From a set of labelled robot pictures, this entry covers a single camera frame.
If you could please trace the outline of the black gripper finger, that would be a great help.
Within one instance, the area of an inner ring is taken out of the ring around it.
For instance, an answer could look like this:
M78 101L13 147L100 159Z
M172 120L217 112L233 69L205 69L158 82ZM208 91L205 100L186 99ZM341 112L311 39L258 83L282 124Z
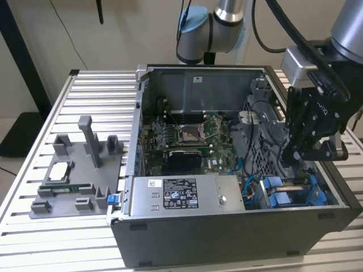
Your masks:
M283 167L290 167L296 163L295 152L298 152L298 155L302 155L302 153L312 149L312 144L309 142L309 132L311 132L309 128L311 122L309 95L311 91L311 87L289 87L288 89L285 125L289 130L289 143L282 152Z
M348 150L340 135L330 136L318 148L310 148L300 153L304 161L345 161L348 159Z

